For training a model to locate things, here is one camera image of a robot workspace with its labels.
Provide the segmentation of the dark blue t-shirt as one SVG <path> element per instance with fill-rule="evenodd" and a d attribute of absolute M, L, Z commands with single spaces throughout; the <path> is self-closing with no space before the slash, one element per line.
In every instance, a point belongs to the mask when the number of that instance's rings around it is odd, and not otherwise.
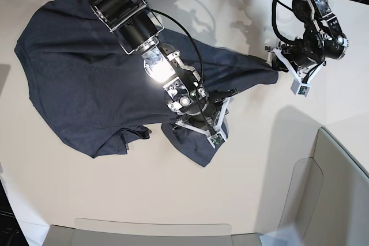
<path fill-rule="evenodd" d="M 158 123 L 172 145 L 200 166 L 215 153 L 204 135 L 173 128 L 164 90 L 127 55 L 87 0 L 54 0 L 30 19 L 14 49 L 29 98 L 63 143 L 96 158 L 126 154 Z"/>

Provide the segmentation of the grey bin right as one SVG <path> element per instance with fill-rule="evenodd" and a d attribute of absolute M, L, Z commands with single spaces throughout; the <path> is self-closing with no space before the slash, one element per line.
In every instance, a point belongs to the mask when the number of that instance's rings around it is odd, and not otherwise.
<path fill-rule="evenodd" d="M 281 245 L 368 245 L 368 172 L 328 130 L 299 160 L 276 237 Z"/>

